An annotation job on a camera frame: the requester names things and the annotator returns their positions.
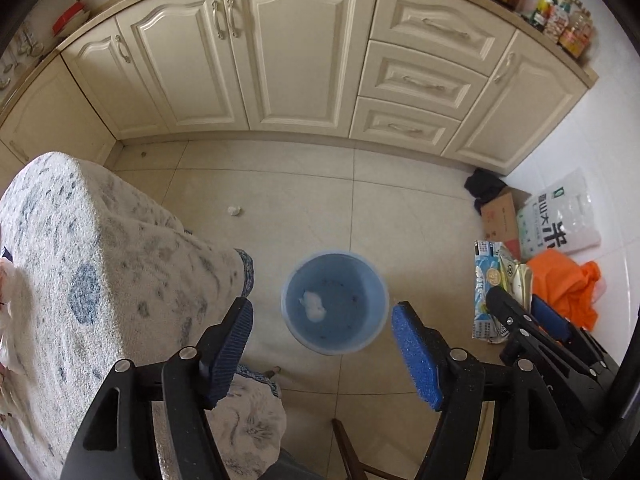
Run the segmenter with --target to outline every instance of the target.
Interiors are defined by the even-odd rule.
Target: cabinet handle
[[[118,45],[118,52],[122,56],[122,59],[124,59],[126,63],[131,63],[131,58],[122,51],[122,44],[124,43],[124,40],[120,37],[119,34],[116,34],[116,43]]]
[[[23,150],[21,150],[18,145],[13,142],[12,140],[9,141],[9,146],[11,146],[14,149],[14,152],[17,153],[18,155],[20,155],[22,157],[22,160],[27,163],[29,161],[29,157],[26,155],[26,153],[24,153]]]
[[[229,22],[229,30],[234,38],[238,38],[238,31],[236,30],[236,22],[234,21],[234,0],[226,0],[226,13],[227,21]]]
[[[499,74],[496,74],[496,76],[494,77],[494,83],[499,83],[500,80],[507,75],[507,72],[509,71],[509,68],[511,66],[511,62],[513,61],[513,58],[516,57],[516,53],[515,52],[510,52],[507,55],[507,63],[504,64],[504,70],[502,72],[500,72]]]
[[[421,134],[422,130],[418,130],[417,128],[406,128],[405,126],[400,126],[399,124],[389,123],[390,128],[397,130],[398,132],[402,132],[405,134]]]
[[[411,83],[412,85],[421,86],[423,88],[430,88],[432,90],[437,90],[439,92],[444,92],[446,88],[442,85],[432,85],[430,83],[423,83],[422,81],[418,81],[411,76],[403,75],[402,81],[406,81],[407,83]]]
[[[216,32],[218,33],[218,37],[220,40],[225,39],[225,35],[220,30],[220,24],[218,23],[218,1],[213,0],[213,26],[216,27]]]
[[[462,30],[457,30],[456,28],[447,27],[447,25],[443,25],[438,22],[434,22],[431,18],[423,18],[422,22],[425,25],[429,25],[430,27],[437,28],[438,30],[442,30],[443,32],[449,32],[451,34],[457,34],[463,40],[470,40],[471,36],[468,32],[464,32]]]

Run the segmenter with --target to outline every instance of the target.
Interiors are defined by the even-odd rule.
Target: condiment bottle
[[[546,22],[544,35],[554,43],[560,39],[560,35],[569,25],[569,12],[572,0],[562,0],[562,4],[552,9],[551,16]]]
[[[551,9],[558,4],[558,0],[538,0],[538,6],[531,15],[530,24],[542,32],[545,30],[546,21],[549,19]]]
[[[591,42],[593,35],[593,21],[591,13],[586,9],[578,8],[569,20],[569,26],[561,34],[558,43],[562,49],[574,59],[578,59],[584,49]]]

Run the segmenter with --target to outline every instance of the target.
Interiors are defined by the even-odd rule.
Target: white wall
[[[584,171],[602,244],[572,257],[602,270],[594,335],[620,362],[640,304],[640,57],[601,0],[582,1],[600,38],[589,52],[600,79],[507,182],[537,192]]]

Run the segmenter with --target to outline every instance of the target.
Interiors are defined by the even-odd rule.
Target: blue foam pad
[[[567,320],[535,294],[531,300],[531,315],[556,341],[566,342],[571,337]]]
[[[230,332],[226,335],[223,347],[213,362],[211,372],[212,388],[207,397],[215,406],[220,399],[224,399],[231,386],[231,381],[236,373],[238,362],[242,357],[244,346],[254,326],[254,309],[251,303],[246,302],[234,323]]]
[[[442,390],[438,384],[438,369],[431,353],[409,318],[409,309],[396,305],[391,314],[391,327],[404,358],[404,364],[414,380],[418,396],[435,411],[442,406]]]

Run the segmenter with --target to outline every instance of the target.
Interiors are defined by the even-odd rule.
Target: cream cabinet door
[[[169,131],[248,129],[222,0],[143,0],[116,20]]]
[[[62,57],[116,139],[168,133],[132,63],[115,18],[82,35]]]
[[[350,137],[439,155],[459,125],[418,108],[358,97]]]
[[[480,95],[485,76],[439,57],[369,41],[360,95],[463,119]]]
[[[0,142],[0,196],[22,168],[24,168],[24,164]]]
[[[371,37],[489,75],[515,27],[466,0],[378,0]]]
[[[507,174],[585,92],[556,56],[518,32],[442,155]]]
[[[374,2],[225,0],[252,130],[349,135]]]
[[[23,164],[47,152],[103,164],[116,142],[61,57],[20,97],[0,126],[0,140]]]

